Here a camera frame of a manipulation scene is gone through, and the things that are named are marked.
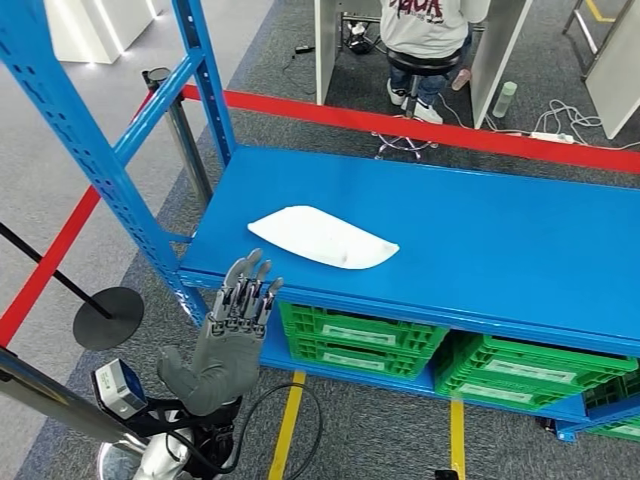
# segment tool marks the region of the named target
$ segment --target green plastic crate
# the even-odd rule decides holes
[[[587,390],[584,392],[584,401],[586,408],[595,408],[638,394],[640,394],[640,370],[635,370]]]
[[[408,379],[420,374],[432,353],[408,355],[403,352],[381,351],[376,346],[355,346],[345,340],[340,343],[328,342],[313,335],[291,336],[287,337],[287,340],[291,357],[298,360]]]
[[[587,408],[595,408],[611,405],[638,394],[640,394],[640,371],[635,370],[622,377],[614,378],[605,385],[587,390],[584,392],[584,399]],[[640,442],[640,416],[601,425],[588,431],[605,437]]]
[[[537,410],[638,367],[635,359],[455,332],[438,350],[436,391]],[[481,389],[473,388],[480,383]],[[507,393],[512,392],[511,400]],[[494,394],[494,399],[489,394]]]
[[[542,382],[538,382],[538,385],[534,383],[513,382],[509,378],[497,379],[469,375],[464,381],[455,382],[454,385],[447,382],[438,383],[435,391],[442,395],[459,396],[530,411],[536,411],[571,395],[546,389],[542,385]]]
[[[448,329],[411,322],[386,320],[278,302],[288,337],[313,335],[326,342],[348,342],[381,351],[402,351],[410,355],[433,352]]]
[[[623,438],[640,442],[640,417],[611,423],[589,430],[589,433],[605,437]]]

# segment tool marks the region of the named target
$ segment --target stanchion post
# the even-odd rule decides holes
[[[0,347],[0,393],[101,442],[141,455],[147,443],[132,430]]]
[[[146,70],[142,73],[143,78],[146,83],[147,88],[155,92],[158,90],[171,71],[165,67],[155,68],[153,70]],[[189,121],[182,107],[182,102],[184,100],[182,95],[178,95],[167,111],[167,123],[169,125],[169,130],[174,141],[178,147],[180,158],[184,164],[185,170],[189,177],[189,180],[195,190],[195,194],[202,205],[206,208],[211,200],[213,192],[211,186],[207,178],[207,172],[205,170],[205,165],[202,159],[198,152],[198,147],[195,145],[195,140],[189,126]]]

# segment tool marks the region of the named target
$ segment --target barrier tape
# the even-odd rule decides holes
[[[200,99],[197,88],[193,85],[186,86],[183,90],[183,95],[193,100]],[[626,173],[640,173],[640,153],[632,151],[549,142],[488,130],[467,129],[455,125],[426,124],[379,113],[328,107],[326,105],[315,105],[254,93],[225,91],[224,98],[229,107],[295,118],[333,127],[363,132],[373,130],[386,135],[411,137],[415,140],[531,160]]]
[[[152,96],[152,92],[147,93],[134,118],[146,105]],[[35,266],[22,289],[2,314],[2,317],[0,317],[0,345],[3,347],[8,345],[45,290],[54,272],[60,266],[66,252],[71,248],[80,230],[87,223],[100,199],[100,196],[93,186],[90,186],[82,195],[60,233],[42,256],[42,260]]]
[[[200,95],[195,85],[186,85],[183,90],[183,95],[185,98],[200,100]],[[454,125],[424,124],[378,113],[315,105],[254,93],[225,91],[224,96],[227,105],[232,108],[295,118],[322,125],[363,132],[375,130],[386,135],[408,136],[416,140],[531,160],[640,173],[640,153],[630,151],[555,143]],[[148,93],[134,118],[151,97],[152,93]],[[0,345],[6,347],[13,338],[99,201],[100,196],[92,186],[85,192],[62,230],[45,253],[42,260],[33,270],[2,317],[0,317]]]

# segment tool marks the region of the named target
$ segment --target water bottle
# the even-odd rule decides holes
[[[513,96],[515,95],[515,90],[517,89],[518,85],[513,82],[505,82],[502,86],[500,96],[498,97],[498,100],[494,107],[494,116],[496,118],[503,117],[506,113],[506,109],[511,105],[511,101],[513,100]]]

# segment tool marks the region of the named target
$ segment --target power strip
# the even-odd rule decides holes
[[[565,133],[545,133],[545,132],[531,132],[531,138],[538,140],[546,140],[547,142],[557,143],[574,143],[573,135],[567,135]]]

